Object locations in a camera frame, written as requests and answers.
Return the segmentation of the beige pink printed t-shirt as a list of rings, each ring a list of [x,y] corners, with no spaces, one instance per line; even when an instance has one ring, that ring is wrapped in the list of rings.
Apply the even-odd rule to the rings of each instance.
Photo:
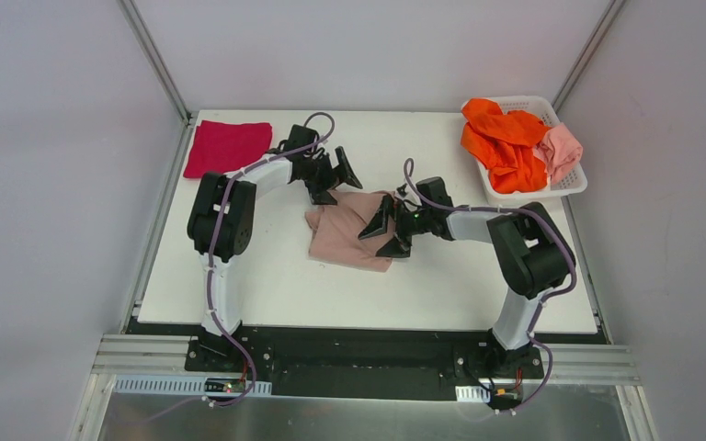
[[[372,193],[335,191],[335,205],[318,206],[305,213],[312,230],[309,256],[333,265],[384,273],[392,258],[378,257],[377,251],[394,237],[394,222],[388,221],[386,233],[360,240],[359,234],[368,226],[384,191]]]

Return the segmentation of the orange t-shirt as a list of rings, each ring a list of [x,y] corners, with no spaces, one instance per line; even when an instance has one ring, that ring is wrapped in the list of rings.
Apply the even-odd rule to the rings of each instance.
[[[466,119],[461,147],[487,170],[500,194],[536,192],[548,184],[545,162],[534,147],[550,127],[524,110],[503,112],[494,101],[473,98],[461,109]]]

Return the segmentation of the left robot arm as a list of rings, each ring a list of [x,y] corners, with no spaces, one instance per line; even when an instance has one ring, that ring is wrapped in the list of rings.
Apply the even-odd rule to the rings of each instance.
[[[257,200],[301,181],[316,206],[335,205],[332,190],[361,189],[345,149],[325,149],[326,137],[306,125],[293,125],[287,139],[233,172],[205,173],[188,218],[187,234],[203,270],[200,346],[221,371],[237,369],[244,348],[233,334],[242,324],[238,257],[251,242]]]

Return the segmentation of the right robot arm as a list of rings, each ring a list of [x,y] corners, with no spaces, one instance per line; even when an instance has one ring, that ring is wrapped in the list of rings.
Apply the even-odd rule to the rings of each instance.
[[[521,365],[532,348],[533,332],[544,302],[564,284],[575,281],[575,256],[539,202],[517,209],[455,206],[442,178],[405,182],[385,195],[360,240],[393,237],[378,257],[407,258],[413,238],[431,233],[446,241],[474,241],[493,246],[507,294],[494,326],[487,332],[483,361],[505,377]]]

